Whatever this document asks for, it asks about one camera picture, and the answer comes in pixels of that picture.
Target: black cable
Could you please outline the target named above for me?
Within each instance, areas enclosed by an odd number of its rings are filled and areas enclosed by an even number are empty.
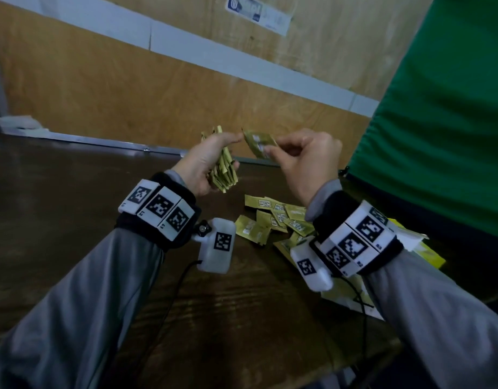
[[[198,261],[193,261],[193,262],[190,262],[187,267],[184,269],[184,272],[182,272],[181,274],[181,278],[179,278],[179,281],[177,282],[177,286],[175,287],[175,293],[173,294],[173,297],[172,299],[170,300],[170,305],[168,306],[167,310],[166,310],[166,313],[164,313],[164,316],[162,317],[162,320],[161,320],[161,323],[159,324],[159,327],[157,329],[157,331],[155,332],[155,337],[154,337],[154,340],[153,341],[150,341],[148,343],[148,347],[146,348],[146,350],[141,353],[141,356],[140,358],[138,359],[138,362],[137,362],[137,366],[136,366],[136,370],[137,370],[137,373],[135,374],[135,377],[139,377],[141,375],[141,373],[143,372],[144,368],[145,368],[145,365],[146,365],[146,362],[148,361],[148,359],[150,358],[150,355],[152,354],[152,352],[154,351],[155,347],[159,344],[159,341],[160,341],[160,335],[161,335],[161,330],[162,330],[162,327],[164,326],[164,321],[166,321],[166,318],[168,317],[168,314],[170,313],[170,310],[172,309],[172,306],[173,306],[173,302],[175,301],[175,299],[177,298],[177,295],[179,293],[179,289],[182,285],[182,282],[184,281],[184,278],[186,277],[186,275],[188,274],[189,270],[195,266],[195,265],[198,265],[198,264],[201,264],[202,261],[198,260]]]
[[[344,280],[355,292],[357,298],[359,299],[360,306],[362,308],[362,314],[364,315],[364,319],[362,321],[362,360],[366,360],[366,348],[367,348],[367,337],[368,337],[368,316],[366,315],[366,309],[364,306],[364,302],[362,301],[362,297],[360,296],[360,292],[357,291],[355,286],[344,277],[339,277],[341,280]]]

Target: green cloth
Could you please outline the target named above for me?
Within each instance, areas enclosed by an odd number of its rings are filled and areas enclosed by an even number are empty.
[[[349,166],[498,236],[498,0],[434,0]]]

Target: wooden wall panel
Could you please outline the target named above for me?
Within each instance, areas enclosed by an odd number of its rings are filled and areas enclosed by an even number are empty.
[[[432,0],[261,0],[292,15],[283,37],[226,0],[109,0],[174,27],[380,100]]]
[[[60,133],[190,148],[217,124],[306,127],[341,139],[345,165],[369,122],[1,2],[0,65],[11,113]],[[244,143],[234,153],[252,156]]]

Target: brown table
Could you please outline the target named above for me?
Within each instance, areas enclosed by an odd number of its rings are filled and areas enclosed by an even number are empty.
[[[112,229],[117,206],[142,177],[178,157],[0,136],[0,339]],[[297,203],[280,170],[242,164],[227,194],[200,198],[202,218],[235,221],[244,194]],[[362,316],[321,300],[277,250],[236,237],[227,275],[193,268],[138,384],[149,388],[297,388],[360,359]],[[199,244],[168,253],[158,280],[109,374],[127,372],[154,330]],[[368,352],[398,346],[391,328],[369,319]]]

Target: gray long-sleeve shirt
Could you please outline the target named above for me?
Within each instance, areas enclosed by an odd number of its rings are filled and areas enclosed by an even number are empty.
[[[336,180],[323,186],[310,219],[337,189]],[[162,259],[155,244],[113,230],[1,341],[0,389],[97,387]],[[383,317],[440,388],[498,388],[497,314],[407,251],[365,281]]]

